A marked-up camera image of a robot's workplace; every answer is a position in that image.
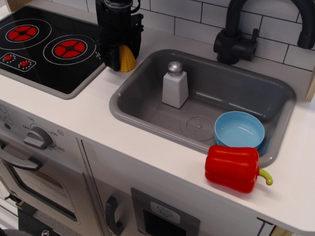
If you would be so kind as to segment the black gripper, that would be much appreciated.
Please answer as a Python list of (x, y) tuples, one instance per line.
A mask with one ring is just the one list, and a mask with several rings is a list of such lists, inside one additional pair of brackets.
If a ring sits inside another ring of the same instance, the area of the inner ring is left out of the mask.
[(114, 71), (119, 71), (120, 49), (127, 45), (135, 59), (141, 46), (143, 31), (141, 13), (136, 13), (141, 1), (133, 8), (132, 0), (97, 0), (95, 2), (97, 23), (101, 28), (96, 47), (104, 64)]

